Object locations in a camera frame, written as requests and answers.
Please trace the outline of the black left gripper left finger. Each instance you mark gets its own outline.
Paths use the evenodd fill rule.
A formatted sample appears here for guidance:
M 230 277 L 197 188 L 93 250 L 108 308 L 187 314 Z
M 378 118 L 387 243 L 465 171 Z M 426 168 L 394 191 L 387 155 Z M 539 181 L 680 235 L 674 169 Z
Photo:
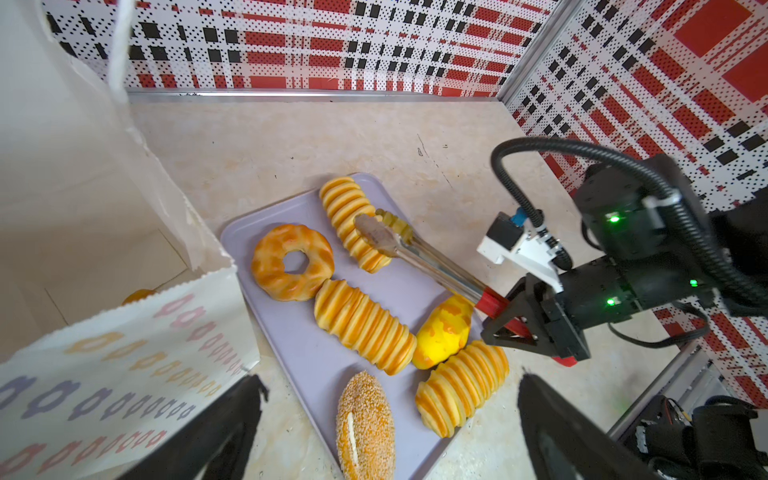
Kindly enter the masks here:
M 269 390 L 257 375 L 234 384 L 123 479 L 242 479 Z

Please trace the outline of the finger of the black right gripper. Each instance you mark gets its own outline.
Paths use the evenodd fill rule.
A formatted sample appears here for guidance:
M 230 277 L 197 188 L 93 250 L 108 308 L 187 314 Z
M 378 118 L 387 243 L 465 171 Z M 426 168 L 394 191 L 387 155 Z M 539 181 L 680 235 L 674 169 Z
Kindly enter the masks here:
M 483 322 L 481 338 L 487 345 L 524 350 L 535 354 L 556 354 L 545 326 L 547 317 L 537 294 L 545 283 L 518 281 L 505 296 L 507 304 Z

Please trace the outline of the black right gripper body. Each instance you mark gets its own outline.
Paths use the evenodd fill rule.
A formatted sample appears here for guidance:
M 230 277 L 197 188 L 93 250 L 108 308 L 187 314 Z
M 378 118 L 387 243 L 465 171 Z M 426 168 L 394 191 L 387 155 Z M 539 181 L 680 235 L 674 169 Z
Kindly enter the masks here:
M 563 273 L 560 280 L 566 315 L 583 334 L 587 329 L 606 324 L 614 335 L 632 345 L 661 349 L 682 346 L 710 333 L 707 314 L 681 301 L 695 294 L 703 282 L 671 257 L 624 262 L 601 257 Z M 694 316 L 703 325 L 658 341 L 640 340 L 615 329 L 617 323 L 637 313 L 666 304 Z

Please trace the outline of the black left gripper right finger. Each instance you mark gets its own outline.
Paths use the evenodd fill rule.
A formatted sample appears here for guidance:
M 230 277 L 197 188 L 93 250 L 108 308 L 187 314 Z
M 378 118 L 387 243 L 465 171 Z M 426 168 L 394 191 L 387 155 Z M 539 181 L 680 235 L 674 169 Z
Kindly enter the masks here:
M 656 477 L 537 375 L 522 376 L 518 409 L 538 479 Z

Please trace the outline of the white flowered paper bag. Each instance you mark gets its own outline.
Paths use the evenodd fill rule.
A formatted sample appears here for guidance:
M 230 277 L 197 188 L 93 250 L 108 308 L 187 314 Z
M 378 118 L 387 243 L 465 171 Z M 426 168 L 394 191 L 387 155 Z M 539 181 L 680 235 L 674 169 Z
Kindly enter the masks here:
M 124 474 L 260 359 L 232 257 L 133 121 L 133 14 L 98 74 L 41 2 L 1 5 L 5 479 Z

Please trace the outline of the red-handled steel tongs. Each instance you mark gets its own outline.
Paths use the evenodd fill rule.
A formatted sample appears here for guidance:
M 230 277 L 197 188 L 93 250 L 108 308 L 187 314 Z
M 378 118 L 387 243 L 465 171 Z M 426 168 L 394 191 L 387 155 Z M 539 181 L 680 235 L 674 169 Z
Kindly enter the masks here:
M 426 240 L 415 233 L 407 222 L 393 214 L 378 210 L 379 220 L 358 216 L 355 227 L 361 236 L 380 253 L 399 258 L 422 271 L 446 289 L 464 297 L 481 313 L 495 317 L 507 304 L 501 295 L 474 275 L 450 260 Z M 519 281 L 541 281 L 527 274 Z M 551 357 L 564 366 L 573 366 L 590 357 L 586 338 L 566 315 L 562 304 L 563 291 L 555 293 L 549 285 L 541 288 L 537 297 L 547 317 L 546 330 L 555 344 L 556 354 Z

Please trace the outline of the short round ribbed bread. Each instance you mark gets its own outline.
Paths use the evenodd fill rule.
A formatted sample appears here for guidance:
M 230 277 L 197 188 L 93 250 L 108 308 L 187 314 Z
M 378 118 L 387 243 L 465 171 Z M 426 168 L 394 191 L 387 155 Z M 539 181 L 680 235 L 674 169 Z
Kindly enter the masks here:
M 128 297 L 126 297 L 123 300 L 122 305 L 128 305 L 134 302 L 138 302 L 140 300 L 143 300 L 155 294 L 156 294 L 156 291 L 154 289 L 139 289 L 131 293 Z

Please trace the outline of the smooth baguette fake bread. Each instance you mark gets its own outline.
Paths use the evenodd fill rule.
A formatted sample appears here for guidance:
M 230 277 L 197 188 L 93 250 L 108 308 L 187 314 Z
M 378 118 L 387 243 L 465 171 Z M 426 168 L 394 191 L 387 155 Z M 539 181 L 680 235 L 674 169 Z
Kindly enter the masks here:
M 380 217 L 354 179 L 338 177 L 329 180 L 320 188 L 319 197 L 337 237 L 360 269 L 375 274 L 390 264 L 391 258 L 373 248 L 355 227 L 358 216 L 375 220 Z

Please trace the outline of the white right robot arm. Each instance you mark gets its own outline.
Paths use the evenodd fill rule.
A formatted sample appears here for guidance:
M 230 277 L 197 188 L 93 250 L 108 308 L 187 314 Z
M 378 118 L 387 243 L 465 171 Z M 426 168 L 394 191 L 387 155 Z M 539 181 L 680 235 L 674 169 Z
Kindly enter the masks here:
M 543 213 L 506 171 L 506 157 L 560 153 L 590 163 L 574 202 L 583 238 L 600 256 L 575 266 Z M 767 194 L 725 212 L 706 212 L 675 161 L 638 161 L 578 140 L 505 141 L 490 166 L 518 203 L 500 214 L 480 245 L 493 262 L 511 260 L 525 276 L 505 297 L 485 293 L 482 340 L 571 366 L 589 357 L 585 331 L 614 328 L 672 304 L 704 318 L 716 302 L 737 316 L 767 312 Z

